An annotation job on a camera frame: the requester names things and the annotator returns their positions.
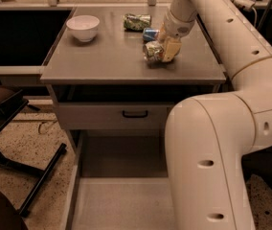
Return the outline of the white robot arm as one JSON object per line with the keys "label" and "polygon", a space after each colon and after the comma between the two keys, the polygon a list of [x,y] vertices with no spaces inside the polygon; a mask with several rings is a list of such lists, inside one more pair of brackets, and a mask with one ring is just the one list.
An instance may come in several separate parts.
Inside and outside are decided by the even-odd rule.
{"label": "white robot arm", "polygon": [[165,128],[177,230],[255,230],[241,158],[272,146],[272,46],[230,0],[172,0],[163,36],[199,15],[230,92],[178,103]]}

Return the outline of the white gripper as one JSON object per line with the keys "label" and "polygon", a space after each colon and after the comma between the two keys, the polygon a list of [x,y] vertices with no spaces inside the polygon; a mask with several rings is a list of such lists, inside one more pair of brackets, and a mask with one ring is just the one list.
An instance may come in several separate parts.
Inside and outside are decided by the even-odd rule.
{"label": "white gripper", "polygon": [[164,25],[161,26],[157,41],[163,43],[163,62],[171,62],[180,52],[181,40],[171,37],[184,37],[188,35],[195,22],[195,12],[189,13],[186,18],[176,17],[171,10],[168,10],[164,16]]}

